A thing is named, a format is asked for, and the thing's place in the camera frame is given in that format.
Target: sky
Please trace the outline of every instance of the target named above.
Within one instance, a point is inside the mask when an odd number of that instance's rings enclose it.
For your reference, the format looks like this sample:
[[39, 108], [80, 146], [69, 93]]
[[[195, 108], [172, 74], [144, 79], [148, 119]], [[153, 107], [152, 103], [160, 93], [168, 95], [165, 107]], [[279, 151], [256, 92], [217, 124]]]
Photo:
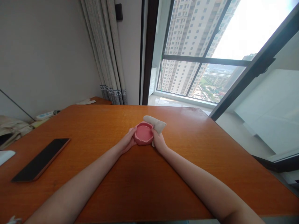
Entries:
[[242, 60], [257, 53], [299, 0], [241, 0], [213, 58]]

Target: forearm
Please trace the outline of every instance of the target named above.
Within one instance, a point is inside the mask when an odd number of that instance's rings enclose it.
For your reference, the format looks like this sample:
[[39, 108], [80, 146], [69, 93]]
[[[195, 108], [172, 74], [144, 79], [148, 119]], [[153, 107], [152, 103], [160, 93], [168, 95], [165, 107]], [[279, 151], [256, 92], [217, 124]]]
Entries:
[[73, 223], [121, 155], [117, 146], [56, 191], [26, 223]]
[[160, 153], [219, 221], [230, 223], [233, 215], [233, 221], [244, 223], [242, 218], [245, 215], [251, 216], [248, 222], [254, 220], [255, 223], [263, 223], [236, 193], [216, 177], [169, 148], [161, 150]]

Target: person's right hand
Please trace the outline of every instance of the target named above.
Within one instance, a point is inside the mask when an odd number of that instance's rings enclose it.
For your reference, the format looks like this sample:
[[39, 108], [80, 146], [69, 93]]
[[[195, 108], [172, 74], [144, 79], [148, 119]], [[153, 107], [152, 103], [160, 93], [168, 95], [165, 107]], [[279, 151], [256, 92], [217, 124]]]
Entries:
[[164, 141], [164, 137], [162, 133], [158, 134], [155, 129], [152, 129], [152, 133], [154, 134], [154, 143], [155, 147], [157, 148], [158, 152], [161, 152], [161, 150], [167, 149], [167, 145]]

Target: hand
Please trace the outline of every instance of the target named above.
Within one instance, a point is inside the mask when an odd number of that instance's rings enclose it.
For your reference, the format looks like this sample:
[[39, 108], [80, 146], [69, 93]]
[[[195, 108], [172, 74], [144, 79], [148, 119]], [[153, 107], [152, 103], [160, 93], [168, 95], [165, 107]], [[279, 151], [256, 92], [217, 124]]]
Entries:
[[161, 152], [161, 150], [167, 149], [168, 147], [165, 143], [162, 133], [158, 134], [155, 129], [152, 129], [152, 133], [154, 134], [154, 143], [155, 143], [155, 147], [157, 148], [158, 152]]
[[133, 138], [136, 130], [137, 127], [130, 128], [129, 132], [116, 144], [116, 146], [120, 149], [121, 154], [126, 153], [132, 146], [137, 144]]

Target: person's left hand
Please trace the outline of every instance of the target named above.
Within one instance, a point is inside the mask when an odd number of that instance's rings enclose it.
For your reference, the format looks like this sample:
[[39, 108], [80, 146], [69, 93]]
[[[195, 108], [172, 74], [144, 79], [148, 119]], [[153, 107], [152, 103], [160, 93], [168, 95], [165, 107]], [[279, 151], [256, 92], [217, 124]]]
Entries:
[[136, 130], [137, 127], [130, 128], [129, 132], [116, 144], [116, 146], [119, 147], [121, 154], [126, 153], [132, 146], [137, 144], [132, 137]]

